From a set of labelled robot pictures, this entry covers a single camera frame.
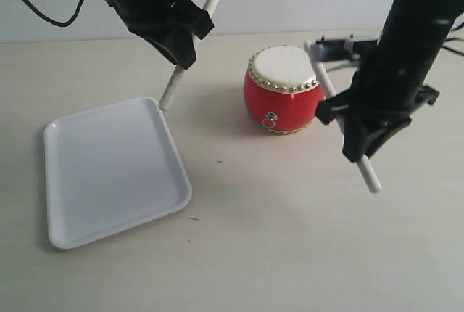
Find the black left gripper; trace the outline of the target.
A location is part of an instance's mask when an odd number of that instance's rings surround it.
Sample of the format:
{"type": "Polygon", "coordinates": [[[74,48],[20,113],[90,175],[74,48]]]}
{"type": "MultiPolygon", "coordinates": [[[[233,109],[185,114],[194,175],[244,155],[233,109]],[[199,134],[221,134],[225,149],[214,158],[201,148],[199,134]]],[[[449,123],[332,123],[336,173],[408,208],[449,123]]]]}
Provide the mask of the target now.
{"type": "Polygon", "coordinates": [[[107,0],[131,32],[182,69],[197,59],[193,35],[204,39],[213,30],[207,10],[192,0],[107,0]]]}

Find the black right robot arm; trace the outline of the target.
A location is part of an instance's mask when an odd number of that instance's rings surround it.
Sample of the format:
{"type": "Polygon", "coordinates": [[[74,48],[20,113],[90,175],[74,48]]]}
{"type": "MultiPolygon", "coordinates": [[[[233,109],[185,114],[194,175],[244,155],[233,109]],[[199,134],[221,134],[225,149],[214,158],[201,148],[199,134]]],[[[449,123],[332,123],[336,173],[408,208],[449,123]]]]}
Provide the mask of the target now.
{"type": "Polygon", "coordinates": [[[341,121],[350,162],[373,156],[411,124],[416,110],[436,102],[439,92],[424,81],[462,13],[463,0],[393,0],[379,38],[320,38],[310,45],[316,62],[357,64],[350,87],[315,111],[325,125],[341,121]]]}

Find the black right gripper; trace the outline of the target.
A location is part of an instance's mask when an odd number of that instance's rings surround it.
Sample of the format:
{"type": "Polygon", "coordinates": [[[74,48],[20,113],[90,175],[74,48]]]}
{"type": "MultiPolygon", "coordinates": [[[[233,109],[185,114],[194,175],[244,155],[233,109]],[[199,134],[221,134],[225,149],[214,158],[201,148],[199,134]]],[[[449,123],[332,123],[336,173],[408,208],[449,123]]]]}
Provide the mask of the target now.
{"type": "Polygon", "coordinates": [[[352,163],[372,157],[407,128],[416,98],[450,32],[447,10],[392,10],[379,37],[356,41],[359,70],[350,89],[320,101],[315,116],[343,125],[342,153],[352,163]]]}

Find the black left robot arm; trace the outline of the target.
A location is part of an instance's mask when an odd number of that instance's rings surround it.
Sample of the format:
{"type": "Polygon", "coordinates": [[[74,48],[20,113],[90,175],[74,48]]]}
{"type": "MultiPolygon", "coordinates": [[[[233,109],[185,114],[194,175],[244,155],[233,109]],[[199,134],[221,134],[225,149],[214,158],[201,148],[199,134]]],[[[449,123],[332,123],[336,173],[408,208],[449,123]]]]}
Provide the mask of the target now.
{"type": "Polygon", "coordinates": [[[209,12],[192,0],[105,1],[130,33],[184,70],[197,59],[194,37],[202,40],[215,27],[209,12]]]}

